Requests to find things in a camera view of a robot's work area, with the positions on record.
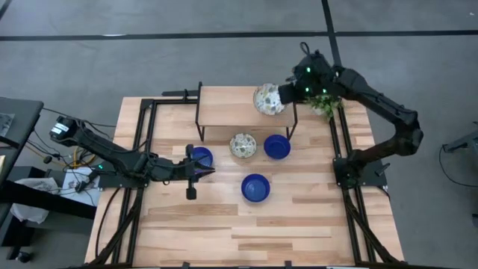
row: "gray floor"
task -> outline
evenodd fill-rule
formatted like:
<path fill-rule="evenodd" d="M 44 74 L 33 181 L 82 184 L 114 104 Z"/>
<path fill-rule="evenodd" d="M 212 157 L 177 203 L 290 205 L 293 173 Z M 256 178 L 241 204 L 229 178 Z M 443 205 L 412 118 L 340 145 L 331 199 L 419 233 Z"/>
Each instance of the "gray floor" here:
<path fill-rule="evenodd" d="M 330 8 L 336 31 L 478 29 L 474 0 L 333 0 Z M 13 0 L 0 21 L 0 35 L 323 30 L 318 0 Z M 0 42 L 0 95 L 39 99 L 48 108 L 115 123 L 124 96 L 158 96 L 195 88 L 199 80 L 206 85 L 281 83 L 302 57 L 299 41 L 332 59 L 326 37 Z M 438 149 L 477 128 L 472 121 L 478 120 L 478 36 L 342 37 L 338 45 L 344 66 L 419 113 L 425 133 L 419 152 L 389 158 L 386 172 L 406 260 L 475 268 L 478 228 L 471 213 L 478 212 L 478 191 L 447 181 Z M 42 113 L 37 131 L 44 139 L 55 118 Z M 377 141 L 393 134 L 376 115 L 370 114 L 370 121 Z M 444 155 L 444 164 L 454 179 L 478 185 L 476 158 L 467 150 Z M 18 165 L 44 167 L 28 151 Z M 35 262 L 0 259 L 0 265 L 79 264 L 87 240 L 87 235 L 42 232 L 32 247 Z"/>

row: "wooden table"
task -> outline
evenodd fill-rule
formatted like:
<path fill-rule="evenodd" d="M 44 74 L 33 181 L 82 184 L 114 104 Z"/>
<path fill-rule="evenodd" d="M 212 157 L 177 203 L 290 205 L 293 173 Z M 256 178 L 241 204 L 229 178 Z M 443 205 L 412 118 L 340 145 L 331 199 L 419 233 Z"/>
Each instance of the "wooden table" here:
<path fill-rule="evenodd" d="M 344 106 L 353 147 L 372 146 L 365 108 L 355 102 L 345 102 Z M 131 148 L 139 108 L 140 98 L 124 98 L 115 143 Z M 185 182 L 149 185 L 134 266 L 180 266 L 182 262 L 193 266 L 272 266 L 283 265 L 284 260 L 294 265 L 353 265 L 341 190 L 335 185 L 332 171 L 331 133 L 323 117 L 298 105 L 299 124 L 291 140 L 292 151 L 286 159 L 273 161 L 261 147 L 249 159 L 236 158 L 229 152 L 229 140 L 236 132 L 249 132 L 261 145 L 271 134 L 284 134 L 283 128 L 213 127 L 201 143 L 194 124 L 195 111 L 195 105 L 159 106 L 152 151 L 179 161 L 186 144 L 204 145 L 214 155 L 217 172 L 196 184 L 194 201 L 186 200 Z M 271 183 L 270 196 L 263 203 L 248 203 L 240 193 L 240 183 L 250 173 L 261 173 Z M 378 188 L 362 190 L 371 229 L 392 255 L 403 259 L 388 198 Z M 86 262 L 94 258 L 99 221 L 112 193 L 107 190 L 100 197 Z M 117 228 L 121 202 L 122 191 L 107 213 L 100 248 Z M 363 236 L 358 231 L 362 259 L 366 260 Z M 129 231 L 120 261 L 125 261 L 128 236 Z"/>

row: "small wooden shelf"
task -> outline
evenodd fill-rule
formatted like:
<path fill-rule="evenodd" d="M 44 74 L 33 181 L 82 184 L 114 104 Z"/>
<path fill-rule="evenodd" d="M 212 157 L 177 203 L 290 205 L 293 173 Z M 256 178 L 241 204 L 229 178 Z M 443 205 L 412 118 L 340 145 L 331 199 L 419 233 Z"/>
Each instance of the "small wooden shelf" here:
<path fill-rule="evenodd" d="M 204 141 L 204 128 L 212 126 L 285 127 L 290 139 L 297 125 L 296 105 L 278 115 L 260 113 L 254 106 L 257 86 L 202 86 L 198 89 L 196 125 Z"/>

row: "green plant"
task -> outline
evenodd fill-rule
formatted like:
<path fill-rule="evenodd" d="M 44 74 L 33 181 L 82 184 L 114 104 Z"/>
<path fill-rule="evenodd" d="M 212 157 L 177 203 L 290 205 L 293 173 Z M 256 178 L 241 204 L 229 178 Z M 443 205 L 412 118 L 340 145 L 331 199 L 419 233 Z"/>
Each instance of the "green plant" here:
<path fill-rule="evenodd" d="M 341 100 L 329 94 L 307 97 L 307 103 L 313 109 L 322 110 L 329 120 L 334 116 L 334 109 L 342 107 Z"/>

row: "blue plastic bowl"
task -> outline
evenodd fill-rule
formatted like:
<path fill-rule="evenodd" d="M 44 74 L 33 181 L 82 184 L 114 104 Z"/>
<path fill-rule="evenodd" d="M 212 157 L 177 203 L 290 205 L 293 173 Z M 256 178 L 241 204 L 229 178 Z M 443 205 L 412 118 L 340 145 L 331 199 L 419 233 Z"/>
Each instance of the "blue plastic bowl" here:
<path fill-rule="evenodd" d="M 265 140 L 264 151 L 269 157 L 280 160 L 291 152 L 291 142 L 280 134 L 273 134 Z"/>
<path fill-rule="evenodd" d="M 240 190 L 250 202 L 262 202 L 269 196 L 270 185 L 264 176 L 250 174 L 242 181 Z"/>
<path fill-rule="evenodd" d="M 201 158 L 202 156 L 207 156 L 207 157 L 199 160 L 199 163 L 210 167 L 212 165 L 212 160 L 213 160 L 211 151 L 209 149 L 206 149 L 203 146 L 195 147 L 193 149 L 193 158 L 198 159 L 198 158 Z"/>

